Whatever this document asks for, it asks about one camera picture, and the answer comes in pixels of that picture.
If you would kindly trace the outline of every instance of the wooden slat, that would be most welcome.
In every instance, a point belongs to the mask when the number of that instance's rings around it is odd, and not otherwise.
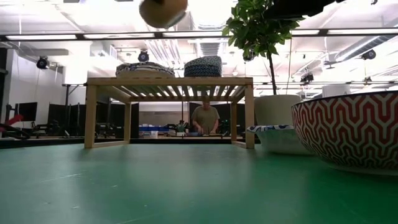
[[[166,93],[171,96],[174,97],[174,94],[170,91],[168,86],[159,86],[159,88],[162,88],[164,91],[166,91]]]
[[[130,102],[181,102],[181,101],[191,101],[192,97],[186,97],[186,96],[181,96],[181,97],[153,97],[153,96],[147,96],[147,97],[143,97],[143,98],[137,98],[137,97],[131,97],[130,98]],[[205,97],[201,97],[198,96],[198,98],[196,99],[198,101],[221,101],[223,100],[222,98],[219,97],[209,97],[209,96],[205,96]]]
[[[194,99],[198,99],[198,89],[196,88],[196,86],[191,86],[192,92],[193,92],[193,98]]]
[[[189,95],[188,87],[187,86],[182,86],[182,90],[185,93],[185,97],[189,99],[190,95]]]
[[[146,96],[149,96],[150,93],[153,94],[154,96],[158,96],[157,94],[154,94],[154,91],[151,88],[148,88],[147,86],[135,86],[134,88],[140,91],[141,93],[145,94]]]
[[[134,89],[132,86],[125,86],[126,89],[132,91],[134,94],[136,94],[138,97],[143,97],[139,91]]]
[[[250,85],[252,78],[240,77],[197,77],[197,78],[88,78],[87,85],[178,85],[178,86],[218,86],[218,85]]]
[[[117,88],[117,89],[123,91],[124,93],[127,93],[129,96],[136,97],[136,96],[132,93],[132,91],[128,90],[128,89],[127,89],[126,87],[124,87],[124,86],[115,86],[115,88]]]
[[[216,91],[216,86],[210,87],[210,95],[209,96],[214,96],[215,91]]]
[[[181,93],[180,93],[180,89],[178,88],[178,86],[172,86],[175,94],[177,94],[177,97],[182,97]]]
[[[103,95],[109,96],[109,97],[114,98],[115,100],[119,100],[120,102],[123,102],[123,103],[130,102],[130,95],[123,92],[122,90],[117,89],[114,86],[99,86],[97,94],[98,95],[103,94]]]
[[[225,93],[225,98],[228,99],[229,98],[229,94],[232,93],[232,91],[235,89],[234,85],[229,86],[228,90]]]
[[[224,92],[225,86],[221,85],[220,88],[218,89],[217,97],[221,97],[223,92]]]
[[[245,86],[239,86],[239,88],[232,94],[232,100],[239,102],[244,97]]]
[[[163,97],[167,97],[167,95],[164,93],[164,89],[161,86],[152,86],[152,88],[161,94]]]

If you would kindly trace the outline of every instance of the person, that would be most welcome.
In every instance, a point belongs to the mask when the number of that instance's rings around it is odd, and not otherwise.
[[[216,134],[220,116],[216,108],[210,106],[209,101],[204,101],[192,114],[192,124],[201,134]]]

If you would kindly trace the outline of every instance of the red object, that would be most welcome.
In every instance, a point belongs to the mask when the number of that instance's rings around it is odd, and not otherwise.
[[[24,119],[24,117],[22,115],[17,114],[17,115],[15,115],[15,117],[13,117],[13,118],[9,119],[8,121],[6,121],[4,124],[8,125],[8,126],[11,126],[11,125],[13,125],[13,124],[15,124],[17,122],[22,121],[23,119]]]
[[[292,116],[301,143],[336,168],[398,170],[398,91],[306,101]]]

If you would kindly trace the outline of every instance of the wooden table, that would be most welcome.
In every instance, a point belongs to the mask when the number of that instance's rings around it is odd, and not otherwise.
[[[85,148],[117,146],[130,143],[131,103],[157,101],[230,101],[231,142],[254,149],[254,134],[246,132],[246,143],[236,139],[236,105],[244,98],[245,125],[254,125],[253,79],[238,77],[200,78],[89,78],[86,91]],[[106,95],[126,105],[124,140],[95,143],[96,99]]]

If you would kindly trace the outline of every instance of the blue and white bowl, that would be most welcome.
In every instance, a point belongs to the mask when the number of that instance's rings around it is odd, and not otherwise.
[[[247,131],[257,134],[261,147],[279,154],[312,155],[301,144],[292,125],[251,126]]]

